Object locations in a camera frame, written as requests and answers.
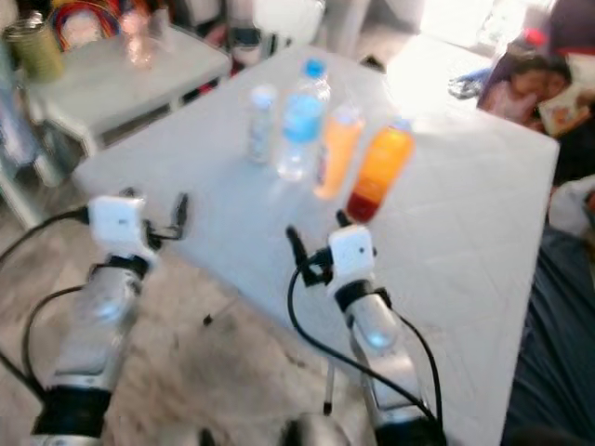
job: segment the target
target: orange juice bottle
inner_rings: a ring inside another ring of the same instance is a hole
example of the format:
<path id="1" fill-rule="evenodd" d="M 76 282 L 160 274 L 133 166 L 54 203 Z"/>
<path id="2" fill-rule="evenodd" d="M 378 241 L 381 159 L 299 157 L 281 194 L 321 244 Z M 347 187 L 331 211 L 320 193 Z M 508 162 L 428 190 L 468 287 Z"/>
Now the orange juice bottle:
<path id="1" fill-rule="evenodd" d="M 364 120 L 355 107 L 342 105 L 331 113 L 316 166 L 314 193 L 320 198 L 338 194 L 363 128 Z"/>
<path id="2" fill-rule="evenodd" d="M 347 213 L 361 223 L 372 219 L 414 150 L 408 121 L 398 118 L 372 140 L 347 203 Z"/>

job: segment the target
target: plastic bottle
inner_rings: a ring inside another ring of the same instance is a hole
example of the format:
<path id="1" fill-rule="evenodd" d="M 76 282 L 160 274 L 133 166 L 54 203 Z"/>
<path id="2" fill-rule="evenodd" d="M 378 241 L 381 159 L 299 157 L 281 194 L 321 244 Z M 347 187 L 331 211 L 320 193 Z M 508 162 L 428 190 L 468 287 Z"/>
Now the plastic bottle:
<path id="1" fill-rule="evenodd" d="M 271 139 L 274 127 L 274 105 L 277 89 L 260 85 L 250 93 L 250 139 L 248 158 L 255 163 L 266 163 L 271 156 Z"/>
<path id="2" fill-rule="evenodd" d="M 372 219 L 414 146 L 411 125 L 402 118 L 374 137 L 347 204 L 351 218 L 361 223 Z"/>
<path id="3" fill-rule="evenodd" d="M 313 170 L 329 99 L 324 64 L 308 60 L 304 77 L 289 94 L 284 111 L 283 142 L 277 160 L 282 178 L 298 181 Z"/>
<path id="4" fill-rule="evenodd" d="M 355 107 L 342 105 L 331 113 L 318 152 L 316 195 L 328 199 L 338 194 L 363 128 L 364 120 Z"/>

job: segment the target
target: floor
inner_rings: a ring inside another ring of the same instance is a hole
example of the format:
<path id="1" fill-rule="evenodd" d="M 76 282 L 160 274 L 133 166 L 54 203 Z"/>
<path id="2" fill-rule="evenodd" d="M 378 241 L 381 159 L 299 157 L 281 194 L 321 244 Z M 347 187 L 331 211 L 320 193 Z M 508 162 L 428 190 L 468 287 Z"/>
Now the floor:
<path id="1" fill-rule="evenodd" d="M 453 100 L 446 93 L 447 80 L 488 63 L 458 47 L 384 25 L 365 28 L 358 53 L 373 54 L 387 65 L 387 80 L 398 95 L 414 95 L 416 109 L 403 111 L 412 115 Z M 70 183 L 35 190 L 50 213 L 85 200 Z M 0 206 L 0 249 L 21 231 Z M 86 229 L 73 223 L 27 243 L 0 274 L 2 349 L 17 358 L 24 318 L 34 304 L 53 290 L 83 282 L 93 261 L 101 261 L 100 253 Z M 242 303 L 208 328 L 201 324 L 207 313 L 225 308 L 231 296 L 165 250 L 145 286 L 130 355 L 107 417 L 106 445 L 156 444 L 163 428 L 179 423 L 211 426 L 221 444 L 272 445 L 289 417 L 321 411 L 326 364 L 292 336 Z M 42 381 L 74 298 L 48 307 L 35 326 L 33 358 Z M 335 418 L 354 445 L 370 444 L 358 389 L 343 376 L 336 389 Z M 39 405 L 3 369 L 0 395 L 0 444 L 19 444 Z"/>

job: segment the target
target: white table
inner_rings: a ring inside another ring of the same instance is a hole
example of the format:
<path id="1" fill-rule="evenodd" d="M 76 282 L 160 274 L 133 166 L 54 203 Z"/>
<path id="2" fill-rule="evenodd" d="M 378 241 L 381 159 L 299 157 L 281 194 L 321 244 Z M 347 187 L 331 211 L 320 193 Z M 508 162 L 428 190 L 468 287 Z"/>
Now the white table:
<path id="1" fill-rule="evenodd" d="M 364 146 L 394 114 L 384 76 L 302 47 L 251 68 L 75 172 L 91 194 L 143 190 L 153 216 L 165 221 L 177 194 L 189 192 L 192 227 L 174 249 L 285 327 L 285 293 L 295 266 L 285 227 L 295 225 L 310 249 L 323 246 L 349 191 L 323 202 L 305 185 L 283 182 L 271 167 L 249 163 L 245 104 L 255 85 L 286 90 L 308 56 L 323 58 L 331 82 L 344 81 L 364 110 L 359 163 Z M 449 434 L 472 446 L 496 445 L 557 144 L 481 111 L 453 107 L 418 116 L 415 130 L 416 154 L 370 225 L 377 283 L 429 339 Z M 297 313 L 308 330 L 349 352 L 344 322 L 322 287 L 298 287 Z M 431 396 L 427 360 L 418 344 L 410 346 Z"/>
<path id="2" fill-rule="evenodd" d="M 32 116 L 79 138 L 93 156 L 107 131 L 166 105 L 177 110 L 186 93 L 229 76 L 227 55 L 178 29 L 171 34 L 174 51 L 156 48 L 149 70 L 126 59 L 122 36 L 64 54 L 59 80 L 28 85 Z"/>

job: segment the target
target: dark blue fabric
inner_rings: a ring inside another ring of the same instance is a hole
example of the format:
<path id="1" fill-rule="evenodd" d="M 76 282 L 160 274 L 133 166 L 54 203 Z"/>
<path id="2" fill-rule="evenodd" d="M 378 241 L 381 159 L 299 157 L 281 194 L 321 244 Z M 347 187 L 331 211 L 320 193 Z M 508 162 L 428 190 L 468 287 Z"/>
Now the dark blue fabric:
<path id="1" fill-rule="evenodd" d="M 548 426 L 595 441 L 595 290 L 581 240 L 546 228 L 503 443 Z"/>

